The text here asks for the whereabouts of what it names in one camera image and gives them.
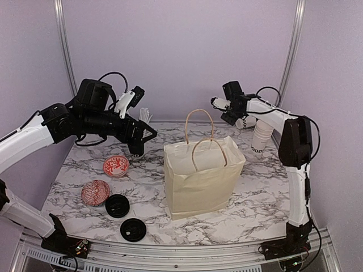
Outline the white paper coffee cup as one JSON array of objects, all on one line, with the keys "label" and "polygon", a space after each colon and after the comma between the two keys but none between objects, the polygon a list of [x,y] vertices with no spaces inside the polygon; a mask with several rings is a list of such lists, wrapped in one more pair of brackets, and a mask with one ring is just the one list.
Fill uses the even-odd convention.
[{"label": "white paper coffee cup", "polygon": [[248,129],[256,125],[257,119],[252,116],[247,116],[245,118],[239,118],[235,122],[235,126],[238,129]]}]

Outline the cream paper bag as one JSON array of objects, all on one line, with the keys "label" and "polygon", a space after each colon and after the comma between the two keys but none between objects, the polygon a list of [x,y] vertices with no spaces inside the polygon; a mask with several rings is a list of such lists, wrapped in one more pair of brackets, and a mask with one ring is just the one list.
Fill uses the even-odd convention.
[{"label": "cream paper bag", "polygon": [[223,209],[227,206],[246,158],[230,136],[213,135],[192,142],[167,144],[164,181],[172,220]]}]

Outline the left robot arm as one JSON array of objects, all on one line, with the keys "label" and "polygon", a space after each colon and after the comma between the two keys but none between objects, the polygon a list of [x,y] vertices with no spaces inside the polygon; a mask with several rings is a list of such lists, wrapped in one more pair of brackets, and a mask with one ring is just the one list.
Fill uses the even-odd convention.
[{"label": "left robot arm", "polygon": [[137,86],[116,98],[112,86],[101,80],[84,79],[76,96],[66,104],[57,103],[36,111],[21,127],[1,138],[1,171],[28,155],[76,136],[82,140],[95,134],[106,141],[115,137],[128,146],[134,157],[144,154],[144,144],[157,136],[145,121],[128,115],[145,91]]}]

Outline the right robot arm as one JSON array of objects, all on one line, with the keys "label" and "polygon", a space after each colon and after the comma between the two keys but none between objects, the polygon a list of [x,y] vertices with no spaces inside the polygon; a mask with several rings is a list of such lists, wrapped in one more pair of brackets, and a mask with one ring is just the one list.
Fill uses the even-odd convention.
[{"label": "right robot arm", "polygon": [[288,174],[290,195],[289,219],[281,249],[292,254],[306,242],[312,230],[308,214],[311,196],[309,170],[313,158],[310,120],[280,109],[257,93],[245,94],[237,81],[228,82],[222,88],[225,98],[215,97],[210,103],[222,111],[224,121],[234,125],[237,119],[252,116],[281,135],[278,157]]}]

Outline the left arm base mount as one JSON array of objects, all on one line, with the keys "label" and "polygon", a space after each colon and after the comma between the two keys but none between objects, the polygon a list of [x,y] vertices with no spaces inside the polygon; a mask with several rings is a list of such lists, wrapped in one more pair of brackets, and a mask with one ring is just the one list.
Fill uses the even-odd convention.
[{"label": "left arm base mount", "polygon": [[49,214],[55,230],[47,238],[42,238],[41,247],[53,252],[86,259],[91,243],[87,239],[70,237],[58,217]]}]

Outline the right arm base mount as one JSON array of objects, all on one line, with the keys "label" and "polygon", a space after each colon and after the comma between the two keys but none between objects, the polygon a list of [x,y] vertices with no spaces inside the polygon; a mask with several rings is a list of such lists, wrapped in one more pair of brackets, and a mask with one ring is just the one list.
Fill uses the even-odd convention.
[{"label": "right arm base mount", "polygon": [[259,252],[264,255],[265,260],[272,260],[309,251],[309,234],[312,228],[311,222],[299,227],[287,223],[286,237],[261,243]]}]

